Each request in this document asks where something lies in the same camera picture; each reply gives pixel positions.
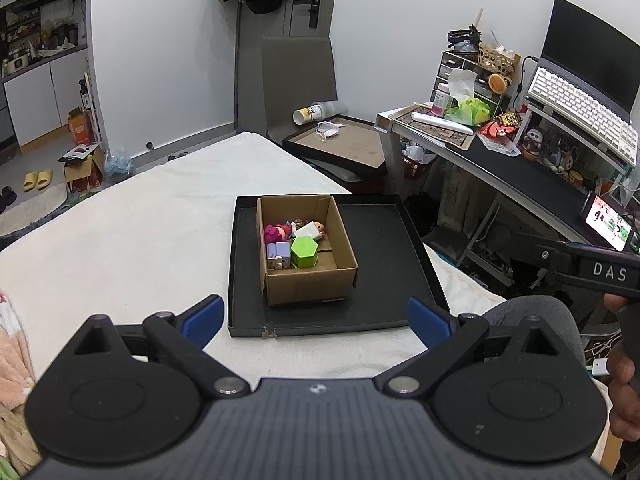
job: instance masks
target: door handle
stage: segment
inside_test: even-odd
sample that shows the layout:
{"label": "door handle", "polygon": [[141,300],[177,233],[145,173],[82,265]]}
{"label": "door handle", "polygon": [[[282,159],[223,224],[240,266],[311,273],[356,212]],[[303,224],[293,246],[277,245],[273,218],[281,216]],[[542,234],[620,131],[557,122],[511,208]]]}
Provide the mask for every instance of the door handle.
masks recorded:
{"label": "door handle", "polygon": [[309,28],[318,28],[320,14],[320,0],[293,0],[294,5],[309,6]]}

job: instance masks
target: blue gripper pad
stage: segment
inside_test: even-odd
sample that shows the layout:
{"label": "blue gripper pad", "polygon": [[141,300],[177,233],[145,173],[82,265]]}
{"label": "blue gripper pad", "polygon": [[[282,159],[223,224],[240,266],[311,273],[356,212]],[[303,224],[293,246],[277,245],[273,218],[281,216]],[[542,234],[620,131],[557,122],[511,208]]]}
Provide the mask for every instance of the blue gripper pad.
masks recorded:
{"label": "blue gripper pad", "polygon": [[203,349],[222,328],[225,302],[219,296],[209,296],[193,307],[192,316],[184,320],[180,333]]}
{"label": "blue gripper pad", "polygon": [[406,306],[409,327],[427,348],[434,348],[449,338],[458,327],[458,320],[445,310],[426,307],[415,298]]}

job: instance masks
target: slipper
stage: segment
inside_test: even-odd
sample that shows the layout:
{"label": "slipper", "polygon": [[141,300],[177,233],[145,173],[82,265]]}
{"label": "slipper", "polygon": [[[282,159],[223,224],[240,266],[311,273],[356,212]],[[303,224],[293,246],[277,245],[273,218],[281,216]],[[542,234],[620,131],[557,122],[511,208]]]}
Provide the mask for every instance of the slipper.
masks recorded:
{"label": "slipper", "polygon": [[15,199],[18,198],[15,191],[9,186],[4,186],[2,188],[1,195],[2,195],[2,199],[4,200],[5,206],[10,206],[12,203],[15,202]]}
{"label": "slipper", "polygon": [[53,170],[44,170],[38,174],[38,189],[44,189],[51,184],[51,177],[53,176]]}
{"label": "slipper", "polygon": [[31,191],[34,187],[36,187],[37,179],[38,179],[37,171],[31,171],[31,173],[27,173],[24,177],[24,184],[22,184],[22,189],[25,191]]}

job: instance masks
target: bed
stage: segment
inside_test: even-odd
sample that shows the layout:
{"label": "bed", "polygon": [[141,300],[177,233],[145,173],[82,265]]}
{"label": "bed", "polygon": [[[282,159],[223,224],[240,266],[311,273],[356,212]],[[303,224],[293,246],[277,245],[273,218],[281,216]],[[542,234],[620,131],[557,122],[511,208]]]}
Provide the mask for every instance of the bed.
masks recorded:
{"label": "bed", "polygon": [[[239,134],[110,187],[0,253],[10,299],[39,377],[91,314],[135,324],[226,297],[236,196],[342,193],[341,186],[257,134]],[[502,298],[426,248],[454,315]],[[231,338],[205,350],[255,387],[260,377],[376,375],[424,351],[408,328]]]}

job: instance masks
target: human hand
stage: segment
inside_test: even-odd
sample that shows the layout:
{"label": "human hand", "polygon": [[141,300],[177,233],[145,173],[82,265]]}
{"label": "human hand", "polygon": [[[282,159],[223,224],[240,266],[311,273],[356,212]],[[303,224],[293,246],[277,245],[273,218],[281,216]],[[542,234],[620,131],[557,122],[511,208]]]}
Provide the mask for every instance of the human hand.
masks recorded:
{"label": "human hand", "polygon": [[[613,313],[626,305],[626,299],[605,294],[604,305]],[[612,377],[609,398],[613,409],[609,414],[611,433],[623,440],[640,439],[640,396],[629,386],[636,373],[634,362],[626,355],[623,342],[617,343],[609,353],[607,371]]]}

